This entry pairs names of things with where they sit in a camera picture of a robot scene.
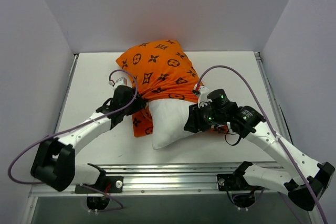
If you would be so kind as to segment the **white pillow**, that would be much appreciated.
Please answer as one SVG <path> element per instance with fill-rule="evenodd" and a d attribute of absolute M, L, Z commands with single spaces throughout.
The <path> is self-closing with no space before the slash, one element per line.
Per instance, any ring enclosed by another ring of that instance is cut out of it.
<path fill-rule="evenodd" d="M 152 147 L 164 148 L 177 140 L 193 135 L 184 130 L 193 102 L 177 99 L 159 99 L 149 103 L 152 117 Z"/>

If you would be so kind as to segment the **orange patterned pillowcase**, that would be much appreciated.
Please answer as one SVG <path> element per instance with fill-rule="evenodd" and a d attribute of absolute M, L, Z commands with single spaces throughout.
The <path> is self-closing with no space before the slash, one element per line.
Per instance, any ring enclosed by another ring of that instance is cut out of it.
<path fill-rule="evenodd" d="M 132 86 L 149 105 L 169 102 L 168 115 L 178 115 L 173 103 L 179 102 L 184 109 L 198 101 L 192 89 L 198 75 L 192 62 L 176 40 L 158 40 L 136 45 L 116 59 L 118 66 L 134 77 Z"/>

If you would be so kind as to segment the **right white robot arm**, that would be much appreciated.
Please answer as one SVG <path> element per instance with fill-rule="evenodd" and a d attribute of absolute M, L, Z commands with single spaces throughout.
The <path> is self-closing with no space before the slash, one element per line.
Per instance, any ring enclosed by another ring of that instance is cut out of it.
<path fill-rule="evenodd" d="M 262 187 L 286 194 L 299 208 L 312 211 L 328 188 L 335 168 L 328 162 L 320 163 L 289 143 L 277 132 L 272 132 L 266 118 L 250 106 L 238 106 L 230 101 L 223 89 L 210 91 L 201 86 L 192 91 L 198 102 L 189 107 L 184 130 L 205 132 L 226 126 L 239 140 L 247 140 L 273 158 L 282 171 L 263 168 L 244 161 L 229 176 L 231 190 Z"/>

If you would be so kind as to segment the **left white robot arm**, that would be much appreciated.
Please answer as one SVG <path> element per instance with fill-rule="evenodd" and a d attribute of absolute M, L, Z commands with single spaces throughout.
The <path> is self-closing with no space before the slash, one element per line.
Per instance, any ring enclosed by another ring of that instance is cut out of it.
<path fill-rule="evenodd" d="M 57 191 L 70 185 L 87 187 L 94 192 L 108 191 L 115 185 L 106 171 L 94 164 L 77 165 L 76 155 L 99 135 L 112 130 L 124 117 L 146 107 L 146 100 L 135 88 L 121 85 L 115 88 L 113 97 L 84 121 L 61 137 L 48 137 L 41 142 L 30 174 Z"/>

